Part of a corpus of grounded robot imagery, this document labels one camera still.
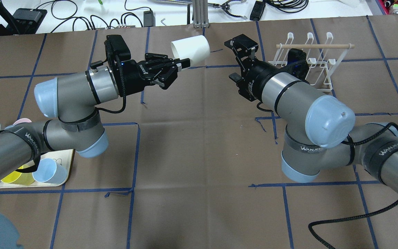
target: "black strap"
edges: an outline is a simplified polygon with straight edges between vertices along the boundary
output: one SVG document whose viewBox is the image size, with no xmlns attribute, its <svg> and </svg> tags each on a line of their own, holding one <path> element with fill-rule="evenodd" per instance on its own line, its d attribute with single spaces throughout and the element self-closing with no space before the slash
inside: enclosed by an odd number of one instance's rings
<svg viewBox="0 0 398 249">
<path fill-rule="evenodd" d="M 26 127 L 20 127 L 20 126 L 14 126 L 8 129 L 5 129 L 4 131 L 0 132 L 0 134 L 3 133 L 12 133 L 20 137 L 22 140 L 24 140 L 32 149 L 32 155 L 29 159 L 29 161 L 33 160 L 35 165 L 25 168 L 25 169 L 17 169 L 17 172 L 20 173 L 32 173 L 35 172 L 38 169 L 39 161 L 41 160 L 41 153 L 39 150 L 39 143 L 33 133 L 27 129 Z"/>
</svg>

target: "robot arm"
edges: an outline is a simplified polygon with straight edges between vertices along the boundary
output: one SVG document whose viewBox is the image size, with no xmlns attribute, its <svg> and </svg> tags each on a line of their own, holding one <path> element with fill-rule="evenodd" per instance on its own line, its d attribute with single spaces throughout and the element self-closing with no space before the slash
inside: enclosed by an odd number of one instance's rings
<svg viewBox="0 0 398 249">
<path fill-rule="evenodd" d="M 229 76 L 239 94 L 249 101 L 258 99 L 288 122 L 282 151 L 282 171 L 287 177 L 306 183 L 320 170 L 361 164 L 398 193 L 397 125 L 354 127 L 351 109 L 305 82 L 308 65 L 301 50 L 291 49 L 288 65 L 278 69 L 255 57 L 258 44 L 246 35 L 224 44 L 240 66 L 240 75 Z"/>
<path fill-rule="evenodd" d="M 86 158 L 102 154 L 108 147 L 108 138 L 100 110 L 120 113 L 125 109 L 127 95 L 149 85 L 166 90 L 178 72 L 190 67 L 190 58 L 172 59 L 150 53 L 137 63 L 120 35 L 108 35 L 104 44 L 104 62 L 92 63 L 88 71 L 36 85 L 35 98 L 41 112 L 57 119 L 20 123 L 0 132 L 0 179 L 31 160 L 34 166 L 17 171 L 36 171 L 41 154 L 50 151 L 76 149 Z M 118 111 L 96 107 L 119 96 L 123 97 L 123 107 Z"/>
</svg>

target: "power adapter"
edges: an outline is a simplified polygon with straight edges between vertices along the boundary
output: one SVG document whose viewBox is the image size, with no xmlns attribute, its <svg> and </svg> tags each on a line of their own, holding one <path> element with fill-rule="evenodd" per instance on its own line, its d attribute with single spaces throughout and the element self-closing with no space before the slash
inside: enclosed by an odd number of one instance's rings
<svg viewBox="0 0 398 249">
<path fill-rule="evenodd" d="M 156 18 L 152 10 L 144 11 L 144 27 L 156 26 Z"/>
<path fill-rule="evenodd" d="M 265 2 L 264 1 L 256 1 L 254 2 L 253 10 L 251 11 L 250 20 L 251 21 L 259 21 L 264 14 Z"/>
</svg>

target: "wooden dowel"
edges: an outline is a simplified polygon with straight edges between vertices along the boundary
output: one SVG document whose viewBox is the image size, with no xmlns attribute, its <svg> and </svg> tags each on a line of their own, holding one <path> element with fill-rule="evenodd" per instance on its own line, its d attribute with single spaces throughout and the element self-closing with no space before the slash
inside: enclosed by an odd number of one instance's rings
<svg viewBox="0 0 398 249">
<path fill-rule="evenodd" d="M 276 48 L 301 48 L 301 49 L 308 49 L 308 48 L 355 48 L 354 44 L 277 44 Z"/>
</svg>

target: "yellow plastic cup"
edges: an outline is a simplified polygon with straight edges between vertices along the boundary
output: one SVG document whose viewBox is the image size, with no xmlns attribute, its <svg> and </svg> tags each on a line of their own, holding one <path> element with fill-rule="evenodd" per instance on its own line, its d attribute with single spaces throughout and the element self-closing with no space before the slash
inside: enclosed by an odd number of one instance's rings
<svg viewBox="0 0 398 249">
<path fill-rule="evenodd" d="M 23 168 L 27 168 L 27 167 L 29 167 L 29 166 L 24 164 L 21 167 L 19 167 L 18 169 L 23 169 Z M 1 181 L 3 183 L 11 183 L 11 184 L 18 184 L 18 185 L 30 185 L 33 182 L 35 182 L 35 180 L 33 179 L 32 173 L 20 173 L 17 171 L 10 173 L 8 176 L 2 178 Z"/>
</svg>

